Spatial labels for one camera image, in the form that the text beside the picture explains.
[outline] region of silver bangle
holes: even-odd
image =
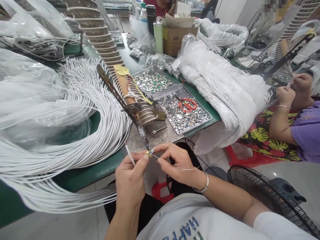
[[[208,189],[208,185],[209,185],[209,176],[208,176],[208,174],[207,174],[205,171],[202,171],[202,172],[204,172],[204,173],[207,175],[207,184],[204,186],[204,188],[203,188],[202,190],[198,190],[198,189],[196,189],[196,188],[192,187],[192,188],[193,188],[193,190],[195,190],[196,192],[204,192],[205,190],[207,190],[207,189]]]
[[[277,105],[277,107],[285,107],[285,108],[290,108],[290,109],[292,109],[292,107],[284,106],[284,105]]]

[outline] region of red plastic stool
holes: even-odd
[[[167,183],[166,182],[164,182],[164,183],[156,183],[156,184],[153,185],[151,193],[152,193],[152,196],[155,199],[158,199],[160,202],[166,204],[167,202],[172,200],[174,198],[174,196],[173,196],[173,193],[172,193],[172,194],[170,194],[168,196],[161,197],[160,190],[161,190],[161,188],[164,188],[164,187],[167,187]]]
[[[253,156],[251,158],[240,160],[237,158],[231,145],[226,147],[226,150],[227,150],[229,157],[231,159],[231,162],[229,162],[230,167],[233,165],[242,165],[242,166],[253,168],[253,167],[263,165],[263,164],[281,162],[281,160],[279,160],[279,159],[268,157],[268,156],[266,156],[262,153],[256,152],[256,151],[253,151]]]

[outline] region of wooden stick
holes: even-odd
[[[282,51],[282,55],[285,56],[288,53],[288,44],[287,44],[287,40],[283,39],[280,41],[280,46],[281,46],[281,51]]]
[[[128,91],[128,87],[127,87],[127,84],[128,84],[128,80],[127,80],[127,77],[126,76],[123,76],[123,75],[119,75],[117,73],[117,70],[114,69],[116,71],[116,75],[117,75],[117,78],[119,80],[119,83],[120,83],[120,87],[121,87],[121,90],[123,92],[123,95],[128,95],[129,91]],[[132,103],[136,103],[136,100],[133,98],[133,97],[127,97],[126,98],[126,102],[127,102],[127,105],[128,104],[132,104]]]

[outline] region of woman's right hand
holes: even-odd
[[[311,90],[312,77],[309,74],[295,74],[292,87],[297,92],[309,92]]]
[[[155,153],[163,152],[157,162],[161,169],[179,183],[186,184],[196,189],[203,189],[207,184],[205,173],[192,165],[188,152],[173,143],[163,143],[153,148]],[[172,157],[175,164],[167,162],[166,159]]]

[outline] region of woman's left hand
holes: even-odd
[[[146,194],[143,174],[149,161],[149,155],[145,153],[146,151],[131,153],[136,162],[135,167],[127,155],[116,169],[117,209],[131,209],[141,204]]]
[[[291,104],[296,96],[296,92],[293,89],[289,87],[286,90],[286,87],[278,87],[276,93],[279,105],[291,107]]]

